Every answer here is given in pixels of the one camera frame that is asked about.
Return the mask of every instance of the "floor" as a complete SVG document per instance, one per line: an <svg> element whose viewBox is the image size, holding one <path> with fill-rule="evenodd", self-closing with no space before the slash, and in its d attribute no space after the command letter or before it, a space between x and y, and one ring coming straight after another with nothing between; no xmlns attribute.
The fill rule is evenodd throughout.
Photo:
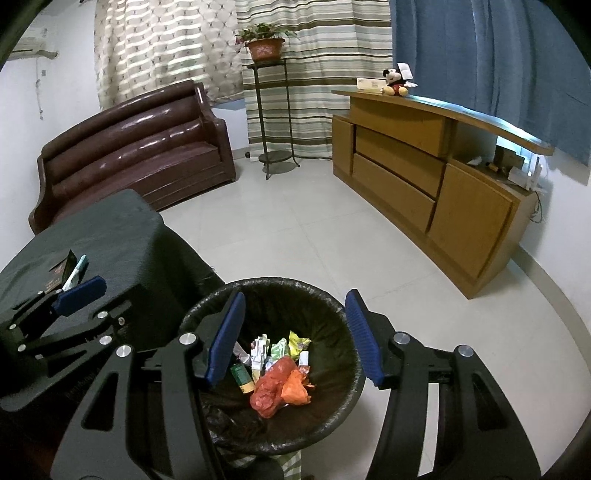
<svg viewBox="0 0 591 480"><path fill-rule="evenodd" d="M481 296L466 300L437 267L369 203L332 174L328 161L265 181L258 162L236 162L236 182L163 212L225 281L277 275L314 284L343 301L359 289L368 307L424 345L474 347L505 391L542 471L569 444L591 408L591 375L560 318L510 263ZM431 389L421 473L433 467L437 397ZM387 391L367 382L347 420L303 452L318 480L365 477Z"/></svg>

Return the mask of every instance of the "plant stand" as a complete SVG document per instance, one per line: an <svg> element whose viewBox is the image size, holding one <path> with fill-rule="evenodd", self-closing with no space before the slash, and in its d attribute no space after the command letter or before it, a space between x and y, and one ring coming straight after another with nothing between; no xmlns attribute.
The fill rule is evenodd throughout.
<svg viewBox="0 0 591 480"><path fill-rule="evenodd" d="M283 70L285 72L285 92L287 96L287 116L290 122L290 141L291 141L291 152L288 150L274 150L269 151L267 148L267 137L265 135L265 121L263 118L263 111L262 111L262 103L261 103L261 85L259 83L258 78L258 69L262 69L265 67L275 67L277 65L283 65ZM287 84L287 62L285 59L282 60L272 60L272 61L260 61L257 63L251 63L250 65L246 66L247 69L252 69L255 74L255 90L256 90L256 102L258 104L259 110L259 120L261 121L261 137L262 137L262 147L265 151L263 154L259 155L259 162L265 164L265 171L266 171L266 180L269 180L271 177L269 175L269 165L273 163L279 163L285 160L289 160L293 158L294 163L299 167L300 164L296 162L296 155L294 154L294 136L293 130L291 127L291 105L290 105L290 89L289 85Z"/></svg>

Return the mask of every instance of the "brown leather sofa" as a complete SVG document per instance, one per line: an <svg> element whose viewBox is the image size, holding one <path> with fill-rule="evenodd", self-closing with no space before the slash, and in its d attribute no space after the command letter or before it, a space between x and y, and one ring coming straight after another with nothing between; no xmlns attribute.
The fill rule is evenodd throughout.
<svg viewBox="0 0 591 480"><path fill-rule="evenodd" d="M97 113L45 145L37 166L35 234L123 189L163 210L236 179L226 124L192 80Z"/></svg>

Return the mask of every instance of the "metal bolt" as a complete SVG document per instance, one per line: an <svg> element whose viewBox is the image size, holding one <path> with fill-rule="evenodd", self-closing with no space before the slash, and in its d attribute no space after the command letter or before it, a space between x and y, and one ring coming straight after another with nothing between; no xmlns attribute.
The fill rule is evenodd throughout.
<svg viewBox="0 0 591 480"><path fill-rule="evenodd" d="M410 342L410 335L404 332L396 332L394 334L394 341L399 345L406 345Z"/></svg>
<svg viewBox="0 0 591 480"><path fill-rule="evenodd" d="M467 345L460 345L457 348L458 353L461 356L472 356L474 355L474 350L472 349L471 346L467 346Z"/></svg>
<svg viewBox="0 0 591 480"><path fill-rule="evenodd" d="M120 356L121 358L124 358L126 356L128 356L131 353L131 347L129 345L121 345L117 351L117 356Z"/></svg>
<svg viewBox="0 0 591 480"><path fill-rule="evenodd" d="M194 333L184 333L178 339L183 345L191 345L195 340L197 340L197 336Z"/></svg>

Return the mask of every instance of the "curtain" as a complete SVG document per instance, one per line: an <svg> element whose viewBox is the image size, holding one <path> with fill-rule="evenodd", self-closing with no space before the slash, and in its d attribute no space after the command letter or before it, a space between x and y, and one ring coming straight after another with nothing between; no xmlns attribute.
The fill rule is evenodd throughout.
<svg viewBox="0 0 591 480"><path fill-rule="evenodd" d="M539 0L390 0L413 93L498 116L589 165L591 74Z"/></svg>
<svg viewBox="0 0 591 480"><path fill-rule="evenodd" d="M392 66L388 0L236 0L239 28L259 22L289 25L297 38L283 47L287 59L294 151L297 157L330 158L332 113L349 99L333 89L354 89L357 77L382 76ZM252 63L247 50L244 63ZM259 69L265 135L271 150L290 150L282 66ZM243 69L251 158L263 152L254 74Z"/></svg>
<svg viewBox="0 0 591 480"><path fill-rule="evenodd" d="M242 97L234 0L98 0L95 63L101 108L182 80L212 102Z"/></svg>

